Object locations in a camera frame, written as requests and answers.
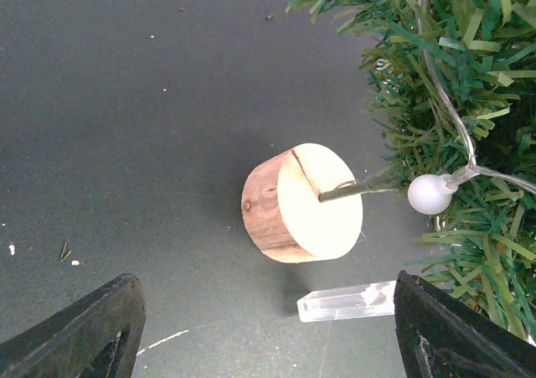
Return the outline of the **clear battery box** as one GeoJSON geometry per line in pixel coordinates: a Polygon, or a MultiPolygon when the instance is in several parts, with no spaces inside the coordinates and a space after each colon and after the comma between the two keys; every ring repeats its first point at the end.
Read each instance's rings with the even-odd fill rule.
{"type": "Polygon", "coordinates": [[[396,281],[313,291],[299,299],[303,323],[394,315],[396,281]]]}

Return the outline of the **small green christmas tree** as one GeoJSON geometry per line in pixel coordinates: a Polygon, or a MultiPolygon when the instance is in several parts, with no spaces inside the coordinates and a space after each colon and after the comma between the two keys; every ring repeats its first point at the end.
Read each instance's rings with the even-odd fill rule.
{"type": "Polygon", "coordinates": [[[535,0],[289,0],[372,34],[361,67],[387,116],[386,176],[464,174],[420,242],[428,282],[535,340],[535,0]]]}

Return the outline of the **round wooden tree base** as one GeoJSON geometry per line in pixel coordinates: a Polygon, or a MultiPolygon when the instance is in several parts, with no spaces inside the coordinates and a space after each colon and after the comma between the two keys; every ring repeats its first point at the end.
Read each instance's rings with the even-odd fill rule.
{"type": "Polygon", "coordinates": [[[345,256],[362,231],[362,198],[322,202],[319,196],[353,180],[347,164],[316,143],[300,144],[256,166],[241,195],[250,239],[265,256],[282,263],[345,256]]]}

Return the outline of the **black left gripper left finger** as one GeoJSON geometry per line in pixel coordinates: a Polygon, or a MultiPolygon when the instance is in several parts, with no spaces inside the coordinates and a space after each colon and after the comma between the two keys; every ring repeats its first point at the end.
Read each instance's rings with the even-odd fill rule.
{"type": "Polygon", "coordinates": [[[145,321],[142,285],[122,274],[1,343],[1,376],[130,377],[145,321]]]}

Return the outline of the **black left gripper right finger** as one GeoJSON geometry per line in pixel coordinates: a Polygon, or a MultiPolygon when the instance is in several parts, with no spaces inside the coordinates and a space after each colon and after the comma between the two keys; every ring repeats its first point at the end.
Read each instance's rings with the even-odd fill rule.
{"type": "Polygon", "coordinates": [[[535,347],[421,277],[399,272],[399,351],[408,377],[534,377],[535,347]]]}

